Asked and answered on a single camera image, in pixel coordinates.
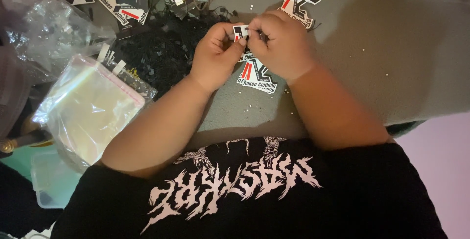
gray table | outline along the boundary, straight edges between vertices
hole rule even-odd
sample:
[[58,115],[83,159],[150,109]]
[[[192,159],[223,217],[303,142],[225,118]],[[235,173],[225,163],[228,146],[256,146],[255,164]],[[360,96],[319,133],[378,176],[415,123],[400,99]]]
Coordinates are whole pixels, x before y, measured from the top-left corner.
[[[211,8],[237,10],[248,23],[282,1],[213,0]],[[470,0],[322,0],[305,8],[322,23],[309,38],[323,63],[385,124],[470,110]],[[110,16],[104,7],[101,15]],[[281,78],[273,76],[279,86],[268,95],[238,85],[241,71],[237,65],[215,93],[189,147],[306,135]]]

black cloth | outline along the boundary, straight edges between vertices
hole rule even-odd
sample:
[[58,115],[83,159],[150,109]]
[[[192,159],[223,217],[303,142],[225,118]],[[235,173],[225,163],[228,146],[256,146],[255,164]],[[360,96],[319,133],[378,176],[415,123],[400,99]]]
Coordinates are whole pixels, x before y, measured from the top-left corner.
[[259,137],[186,152],[151,181],[92,166],[51,239],[188,237],[447,238],[397,144]]
[[31,181],[0,162],[0,231],[22,238],[49,229],[62,212],[39,207]]

plastic bag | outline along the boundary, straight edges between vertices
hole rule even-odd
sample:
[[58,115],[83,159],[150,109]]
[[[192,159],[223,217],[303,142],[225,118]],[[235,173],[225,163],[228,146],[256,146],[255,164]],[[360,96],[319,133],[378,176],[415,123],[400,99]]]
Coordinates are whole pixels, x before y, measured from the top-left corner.
[[145,104],[139,92],[101,63],[76,55],[32,120],[47,127],[59,150],[73,152],[80,161],[74,155],[72,160],[87,167],[101,158],[109,142]]
[[33,84],[56,80],[76,55],[97,54],[116,35],[64,0],[1,0],[2,24]]

plastic container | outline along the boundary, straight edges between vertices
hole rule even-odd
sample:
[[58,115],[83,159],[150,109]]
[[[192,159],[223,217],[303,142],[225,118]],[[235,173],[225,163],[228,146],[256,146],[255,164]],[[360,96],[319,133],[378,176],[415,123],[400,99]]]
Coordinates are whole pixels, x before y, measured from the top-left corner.
[[41,208],[65,208],[81,174],[72,170],[57,151],[39,152],[31,158],[32,187]]

gold object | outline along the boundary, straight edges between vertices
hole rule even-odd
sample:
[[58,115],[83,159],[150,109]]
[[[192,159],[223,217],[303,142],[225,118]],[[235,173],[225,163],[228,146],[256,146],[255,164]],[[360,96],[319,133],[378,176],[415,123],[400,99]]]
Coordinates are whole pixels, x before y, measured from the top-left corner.
[[3,153],[11,153],[13,152],[13,149],[17,147],[18,143],[16,140],[10,140],[10,139],[4,139],[0,141],[0,152]]

